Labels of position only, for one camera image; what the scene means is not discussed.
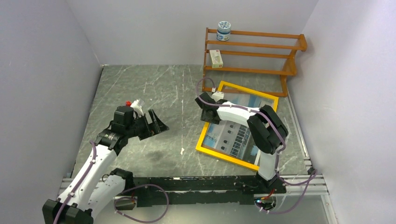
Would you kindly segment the building photo print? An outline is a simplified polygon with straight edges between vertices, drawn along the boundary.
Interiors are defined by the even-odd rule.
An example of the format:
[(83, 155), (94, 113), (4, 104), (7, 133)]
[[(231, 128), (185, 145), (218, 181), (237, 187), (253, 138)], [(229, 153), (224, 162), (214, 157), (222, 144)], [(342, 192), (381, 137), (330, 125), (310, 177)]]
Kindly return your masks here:
[[(247, 93), (225, 93), (224, 99), (245, 107), (263, 107), (269, 105), (276, 110), (276, 101), (272, 98)], [(232, 121), (220, 121), (219, 125), (210, 123), (203, 138), (202, 147), (231, 156), (233, 158), (259, 164), (258, 147), (255, 145), (247, 126)]]

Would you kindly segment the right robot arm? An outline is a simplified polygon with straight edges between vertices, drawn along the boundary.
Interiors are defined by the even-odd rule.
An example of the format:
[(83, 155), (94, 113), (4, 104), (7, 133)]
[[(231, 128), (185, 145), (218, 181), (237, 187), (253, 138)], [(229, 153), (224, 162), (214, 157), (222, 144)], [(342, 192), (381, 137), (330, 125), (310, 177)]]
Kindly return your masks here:
[(269, 193), (278, 179), (279, 156), (286, 149), (285, 140), (289, 134), (274, 109), (269, 105), (261, 108), (245, 107), (225, 99), (216, 102), (206, 92), (197, 96), (195, 101), (202, 109), (203, 121), (218, 124), (225, 120), (249, 128), (255, 145), (261, 152), (257, 189), (261, 193)]

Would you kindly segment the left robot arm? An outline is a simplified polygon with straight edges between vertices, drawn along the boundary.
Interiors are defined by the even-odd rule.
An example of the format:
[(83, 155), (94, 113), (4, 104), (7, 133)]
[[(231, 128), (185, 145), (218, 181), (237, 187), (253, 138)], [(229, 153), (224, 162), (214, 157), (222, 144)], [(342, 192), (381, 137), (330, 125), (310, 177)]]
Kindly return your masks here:
[(97, 184), (130, 138), (144, 140), (169, 130), (153, 110), (148, 113), (151, 122), (139, 106), (117, 107), (108, 127), (90, 141), (92, 151), (73, 181), (56, 200), (48, 199), (43, 205), (46, 224), (92, 224), (116, 195), (133, 192), (133, 173), (122, 169), (114, 170), (102, 186)]

